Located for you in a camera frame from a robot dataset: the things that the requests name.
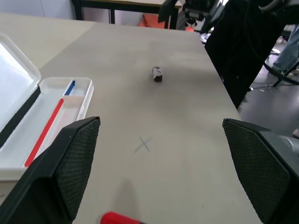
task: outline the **textured rubber pad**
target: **textured rubber pad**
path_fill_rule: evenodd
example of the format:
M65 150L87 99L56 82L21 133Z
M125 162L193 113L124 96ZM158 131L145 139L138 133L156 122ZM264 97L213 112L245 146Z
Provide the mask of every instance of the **textured rubber pad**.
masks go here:
M253 131L224 121L238 178L263 223L268 223L290 185L290 174Z
M77 132L55 171L55 180L71 220L77 215L87 186L99 126L99 120L95 120Z

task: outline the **white wall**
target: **white wall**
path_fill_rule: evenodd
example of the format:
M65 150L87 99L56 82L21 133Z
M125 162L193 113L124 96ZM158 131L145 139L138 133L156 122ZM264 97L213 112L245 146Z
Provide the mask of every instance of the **white wall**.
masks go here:
M0 0L0 12L75 19L71 0ZM115 23L121 25L138 24L141 13L115 11ZM84 8L87 21L109 23L107 9Z

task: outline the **desk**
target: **desk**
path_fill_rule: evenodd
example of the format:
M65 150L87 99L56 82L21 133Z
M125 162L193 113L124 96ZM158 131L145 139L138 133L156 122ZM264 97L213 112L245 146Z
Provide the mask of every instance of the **desk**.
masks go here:
M74 224L98 224L110 210L149 224L261 223L221 126L240 117L196 33L8 14L0 32L42 79L93 80L86 116L101 126ZM135 154L140 138L149 152Z
M158 14L164 0L72 0L77 20L83 20L83 7L110 9L110 23L115 24L115 10ZM181 8L178 1L171 14L170 29L176 29L178 10Z

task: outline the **black cable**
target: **black cable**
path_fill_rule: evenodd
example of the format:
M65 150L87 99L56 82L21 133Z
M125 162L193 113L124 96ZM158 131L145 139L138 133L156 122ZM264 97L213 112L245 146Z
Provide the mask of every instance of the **black cable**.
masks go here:
M275 71L273 68L271 68L269 65L266 64L266 62L255 52L252 44L251 44L251 41L250 41L250 37L249 37L249 34L248 34L248 31L246 29L246 25L247 25L247 17L248 17L248 13L249 13L249 10L250 10L250 3L251 3L251 0L248 0L248 5L247 5L247 10L246 10L246 14L245 14L245 19L244 19L244 34L247 38L247 41L248 41L248 44L252 50L252 52L254 53L254 55L258 58L258 60L260 60L263 65L265 66L265 68L271 72L271 74L275 75L277 78L279 78L280 80L283 80L283 81L286 81L286 82L289 82L289 83L292 83L294 85L299 85L299 82L295 81L295 80L292 80L288 77L284 77L283 75L281 75L279 72Z

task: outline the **open box lid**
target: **open box lid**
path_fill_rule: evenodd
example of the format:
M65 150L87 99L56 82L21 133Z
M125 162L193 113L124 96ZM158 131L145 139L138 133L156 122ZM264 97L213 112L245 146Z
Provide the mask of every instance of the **open box lid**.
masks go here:
M0 132L41 80L39 70L4 34L0 34Z

